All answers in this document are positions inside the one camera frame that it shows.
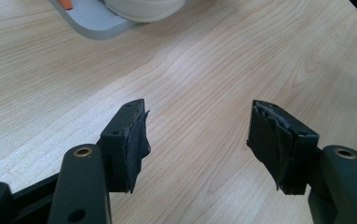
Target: light wood laminate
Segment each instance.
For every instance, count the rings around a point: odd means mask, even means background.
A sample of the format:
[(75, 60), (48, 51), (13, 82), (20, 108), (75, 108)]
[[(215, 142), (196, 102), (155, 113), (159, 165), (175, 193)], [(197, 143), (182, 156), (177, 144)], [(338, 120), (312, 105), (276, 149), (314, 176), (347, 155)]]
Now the light wood laminate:
[(47, 0), (0, 0), (0, 181), (14, 192), (95, 143), (145, 98), (152, 153), (115, 223), (311, 223), (245, 145), (253, 99), (285, 108), (319, 147), (357, 149), (357, 10), (337, 0), (190, 0), (108, 40)]

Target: gray plastic base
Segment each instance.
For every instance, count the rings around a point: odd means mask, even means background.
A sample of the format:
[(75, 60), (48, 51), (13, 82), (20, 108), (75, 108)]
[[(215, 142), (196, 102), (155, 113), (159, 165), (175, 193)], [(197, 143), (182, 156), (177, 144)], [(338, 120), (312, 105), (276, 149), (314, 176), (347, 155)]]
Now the gray plastic base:
[(64, 10), (57, 0), (49, 2), (78, 33), (91, 39), (111, 38), (138, 24), (114, 14), (103, 0), (71, 0), (70, 10)]

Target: black mechanical arm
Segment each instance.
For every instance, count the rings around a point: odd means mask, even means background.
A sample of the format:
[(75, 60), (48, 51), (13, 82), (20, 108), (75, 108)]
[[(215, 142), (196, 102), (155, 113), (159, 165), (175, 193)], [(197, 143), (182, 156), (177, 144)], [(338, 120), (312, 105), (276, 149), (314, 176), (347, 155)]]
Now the black mechanical arm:
[(254, 101), (247, 145), (264, 163), (277, 189), (302, 195), (311, 186), (314, 223), (357, 223), (357, 151), (317, 148), (319, 135), (280, 107)]
[[(150, 153), (144, 100), (123, 105), (96, 145), (73, 147), (59, 174), (11, 194), (0, 182), (0, 223), (111, 223), (109, 192), (132, 192)], [(319, 135), (280, 107), (254, 101), (247, 145), (277, 189), (304, 194), (316, 224), (357, 223), (357, 151), (317, 148)]]
[(0, 182), (0, 223), (112, 223), (109, 192), (134, 190), (150, 153), (144, 100), (123, 105), (96, 145), (68, 150), (59, 174), (12, 194)]

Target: circular hole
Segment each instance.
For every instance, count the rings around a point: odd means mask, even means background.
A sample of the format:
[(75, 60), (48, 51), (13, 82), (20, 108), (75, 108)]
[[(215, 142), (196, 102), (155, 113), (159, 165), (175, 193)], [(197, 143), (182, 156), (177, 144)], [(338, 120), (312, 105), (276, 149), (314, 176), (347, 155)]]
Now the circular hole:
[(86, 153), (89, 153), (89, 150), (87, 148), (83, 148), (77, 151), (78, 155), (85, 155)]
[(301, 135), (301, 136), (306, 136), (306, 135), (308, 135), (309, 133), (308, 132), (306, 132), (306, 131), (300, 131), (299, 132), (299, 135)]
[(91, 154), (93, 150), (90, 147), (82, 147), (74, 151), (76, 157), (86, 157)]
[(83, 209), (78, 209), (72, 212), (70, 215), (68, 215), (67, 220), (69, 222), (78, 222), (82, 220), (85, 217), (86, 213), (85, 210)]
[(338, 148), (335, 149), (335, 153), (345, 159), (349, 159), (349, 160), (355, 160), (356, 159), (356, 155), (353, 154), (352, 152), (344, 149), (344, 148)]

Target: wooden table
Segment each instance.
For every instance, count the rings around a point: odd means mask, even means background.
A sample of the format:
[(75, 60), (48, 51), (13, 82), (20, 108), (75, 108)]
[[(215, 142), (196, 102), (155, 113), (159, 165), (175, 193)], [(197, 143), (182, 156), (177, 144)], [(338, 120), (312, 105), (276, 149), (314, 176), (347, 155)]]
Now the wooden table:
[(337, 0), (190, 0), (98, 41), (47, 1), (0, 0), (0, 181), (23, 189), (145, 98), (152, 153), (115, 223), (311, 223), (245, 145), (253, 99), (357, 149), (357, 10)]

